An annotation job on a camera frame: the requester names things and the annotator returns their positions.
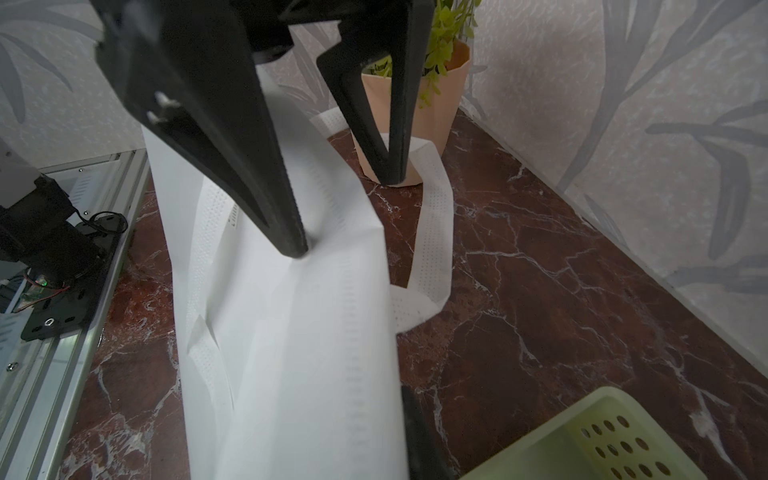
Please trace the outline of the white insulated delivery bag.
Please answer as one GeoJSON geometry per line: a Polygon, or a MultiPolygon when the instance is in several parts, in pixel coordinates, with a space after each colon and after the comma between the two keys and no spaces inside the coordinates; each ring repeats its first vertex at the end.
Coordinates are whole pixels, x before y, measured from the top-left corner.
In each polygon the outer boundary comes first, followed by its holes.
{"type": "Polygon", "coordinates": [[[435,146],[411,143],[423,199],[406,287],[383,225],[330,145],[338,109],[306,117],[259,78],[310,244],[281,255],[219,186],[145,136],[172,266],[195,479],[410,479],[396,336],[451,290],[454,199],[435,146]]]}

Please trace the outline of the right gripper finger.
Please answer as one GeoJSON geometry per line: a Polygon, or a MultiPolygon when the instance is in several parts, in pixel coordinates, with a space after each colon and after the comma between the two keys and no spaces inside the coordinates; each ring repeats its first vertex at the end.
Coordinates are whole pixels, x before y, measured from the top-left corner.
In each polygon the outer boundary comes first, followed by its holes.
{"type": "Polygon", "coordinates": [[[411,480],[449,480],[455,476],[439,451],[414,391],[401,386],[407,460],[411,480]]]}

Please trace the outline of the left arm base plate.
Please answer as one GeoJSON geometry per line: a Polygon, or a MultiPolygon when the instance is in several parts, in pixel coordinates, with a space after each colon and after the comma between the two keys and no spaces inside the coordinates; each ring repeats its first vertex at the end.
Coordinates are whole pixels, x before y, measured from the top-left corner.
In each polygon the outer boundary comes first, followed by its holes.
{"type": "Polygon", "coordinates": [[[124,215],[104,211],[92,219],[66,224],[63,237],[48,243],[34,258],[27,276],[42,288],[41,297],[18,308],[30,318],[20,338],[44,340],[87,328],[95,317],[121,236],[129,222],[124,215]]]}

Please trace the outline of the green plastic basket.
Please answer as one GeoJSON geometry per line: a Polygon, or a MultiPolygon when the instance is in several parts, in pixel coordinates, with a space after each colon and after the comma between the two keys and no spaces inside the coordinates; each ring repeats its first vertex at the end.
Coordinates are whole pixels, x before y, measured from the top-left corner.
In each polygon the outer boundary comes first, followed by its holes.
{"type": "Polygon", "coordinates": [[[704,479],[630,395],[601,387],[471,472],[467,479],[704,479]]]}

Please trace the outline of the left controller board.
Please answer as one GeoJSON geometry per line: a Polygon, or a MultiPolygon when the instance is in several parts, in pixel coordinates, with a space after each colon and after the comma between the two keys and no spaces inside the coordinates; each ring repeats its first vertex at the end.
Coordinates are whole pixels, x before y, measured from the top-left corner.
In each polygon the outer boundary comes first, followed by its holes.
{"type": "Polygon", "coordinates": [[[12,313],[44,297],[46,290],[30,283],[22,272],[1,280],[1,313],[12,313]]]}

